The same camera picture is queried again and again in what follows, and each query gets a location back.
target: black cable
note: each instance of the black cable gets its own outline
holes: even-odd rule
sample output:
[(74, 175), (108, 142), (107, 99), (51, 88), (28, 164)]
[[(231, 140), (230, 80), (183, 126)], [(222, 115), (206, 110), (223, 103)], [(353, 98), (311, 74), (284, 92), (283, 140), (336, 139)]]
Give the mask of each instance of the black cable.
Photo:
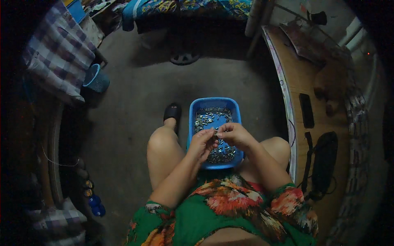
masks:
[[(310, 177), (312, 177), (312, 175), (309, 176), (308, 178), (310, 178)], [(302, 182), (297, 186), (297, 188), (299, 188), (301, 185), (302, 185)]]
[(335, 179), (334, 176), (332, 176), (332, 178), (333, 178), (333, 180), (335, 181), (335, 187), (334, 187), (334, 189), (333, 189), (330, 193), (326, 193), (326, 195), (332, 194), (332, 193), (335, 191), (335, 189), (336, 189), (336, 179)]

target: black slipper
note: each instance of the black slipper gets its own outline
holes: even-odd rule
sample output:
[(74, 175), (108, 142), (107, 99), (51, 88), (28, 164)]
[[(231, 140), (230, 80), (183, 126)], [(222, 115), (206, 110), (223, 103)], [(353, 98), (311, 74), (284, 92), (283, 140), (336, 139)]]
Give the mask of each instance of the black slipper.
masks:
[(176, 102), (171, 103), (164, 110), (163, 122), (169, 118), (174, 118), (177, 122), (177, 124), (175, 125), (174, 131), (177, 135), (178, 135), (178, 131), (179, 131), (179, 122), (180, 122), (181, 115), (182, 115), (182, 108)]

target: blue bucket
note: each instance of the blue bucket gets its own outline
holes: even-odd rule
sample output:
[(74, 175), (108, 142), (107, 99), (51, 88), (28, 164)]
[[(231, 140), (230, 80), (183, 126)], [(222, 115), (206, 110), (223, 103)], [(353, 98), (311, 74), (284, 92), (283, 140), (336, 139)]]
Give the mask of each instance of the blue bucket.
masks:
[(110, 80), (106, 74), (100, 70), (99, 64), (93, 64), (86, 71), (85, 81), (83, 87), (94, 90), (95, 92), (102, 93), (107, 90), (110, 85)]
[[(233, 122), (241, 124), (240, 109), (235, 100), (226, 97), (208, 97), (208, 98), (196, 99), (191, 103), (189, 108), (189, 135), (188, 135), (187, 148), (189, 148), (191, 138), (194, 135), (194, 122), (195, 122), (196, 112), (199, 109), (210, 108), (210, 107), (220, 107), (220, 108), (229, 109), (231, 112)], [(224, 123), (226, 123), (226, 120), (224, 119), (224, 117), (221, 117), (220, 119), (215, 120), (213, 123), (204, 126), (204, 129), (209, 129), (211, 127), (214, 128), (220, 127)], [(242, 158), (243, 158), (243, 152), (236, 149), (235, 156), (231, 161), (223, 162), (223, 163), (204, 162), (202, 164), (202, 168), (204, 169), (232, 168), (238, 165), (239, 163), (241, 163)]]

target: knee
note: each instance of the knee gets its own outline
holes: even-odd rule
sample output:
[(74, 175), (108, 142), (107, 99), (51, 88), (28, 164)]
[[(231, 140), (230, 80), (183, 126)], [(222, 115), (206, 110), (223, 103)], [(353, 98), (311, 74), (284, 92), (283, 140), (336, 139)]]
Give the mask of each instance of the knee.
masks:
[(151, 135), (148, 141), (148, 150), (161, 150), (164, 149), (169, 143), (171, 138), (176, 134), (170, 129), (160, 127)]
[(275, 149), (279, 150), (283, 155), (290, 157), (291, 147), (290, 144), (281, 137), (272, 138)]

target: concrete floor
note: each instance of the concrete floor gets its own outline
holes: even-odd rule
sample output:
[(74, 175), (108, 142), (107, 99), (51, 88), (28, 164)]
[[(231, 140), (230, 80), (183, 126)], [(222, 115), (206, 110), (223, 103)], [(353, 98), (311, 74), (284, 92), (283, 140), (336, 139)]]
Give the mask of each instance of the concrete floor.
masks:
[(189, 106), (202, 97), (236, 100), (243, 125), (259, 141), (287, 138), (282, 93), (263, 40), (251, 61), (245, 58), (250, 39), (241, 31), (213, 31), (200, 41), (204, 57), (188, 66), (168, 62), (166, 44), (141, 47), (136, 30), (118, 30), (100, 47), (109, 60), (104, 72), (111, 84), (96, 109), (72, 114), (81, 135), (79, 154), (106, 208), (104, 217), (94, 218), (104, 228), (105, 245), (121, 244), (133, 213), (152, 191), (146, 146), (162, 125), (167, 104), (182, 105), (179, 142), (184, 149)]

